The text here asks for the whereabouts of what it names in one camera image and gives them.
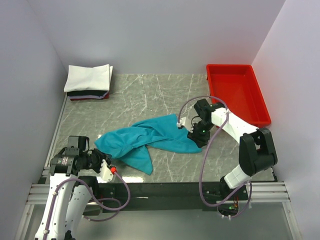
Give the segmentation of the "teal t shirt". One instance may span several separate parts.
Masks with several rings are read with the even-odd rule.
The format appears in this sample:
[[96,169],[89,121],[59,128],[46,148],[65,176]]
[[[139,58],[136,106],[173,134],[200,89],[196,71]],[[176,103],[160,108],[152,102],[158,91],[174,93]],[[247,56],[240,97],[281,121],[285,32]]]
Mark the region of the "teal t shirt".
[[153,164],[147,147],[178,154],[197,154],[202,151],[187,137],[186,129],[177,127],[177,122],[175,114],[142,120],[130,127],[107,132],[94,144],[100,152],[151,175]]

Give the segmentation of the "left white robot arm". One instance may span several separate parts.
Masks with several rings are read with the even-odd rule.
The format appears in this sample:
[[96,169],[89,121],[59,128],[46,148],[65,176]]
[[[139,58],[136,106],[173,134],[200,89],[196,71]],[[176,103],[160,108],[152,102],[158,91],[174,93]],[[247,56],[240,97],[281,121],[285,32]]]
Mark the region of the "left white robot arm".
[[69,136],[67,146],[50,161],[49,193],[34,238],[74,240],[86,205],[100,195],[98,181],[114,178],[110,164],[106,154],[90,149],[87,136]]

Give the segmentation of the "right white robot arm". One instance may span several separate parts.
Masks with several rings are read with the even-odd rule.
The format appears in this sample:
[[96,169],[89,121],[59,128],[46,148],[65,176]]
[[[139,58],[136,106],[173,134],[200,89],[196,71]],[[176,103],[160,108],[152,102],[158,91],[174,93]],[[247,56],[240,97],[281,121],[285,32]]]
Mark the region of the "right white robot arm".
[[271,131],[266,127],[254,126],[232,113],[225,104],[210,104],[205,98],[194,104],[199,122],[187,117],[180,118],[178,128],[186,128],[187,137],[202,148],[210,141],[210,130],[216,126],[224,130],[239,144],[238,165],[222,177],[219,193],[230,200],[237,194],[237,187],[259,172],[278,163]]

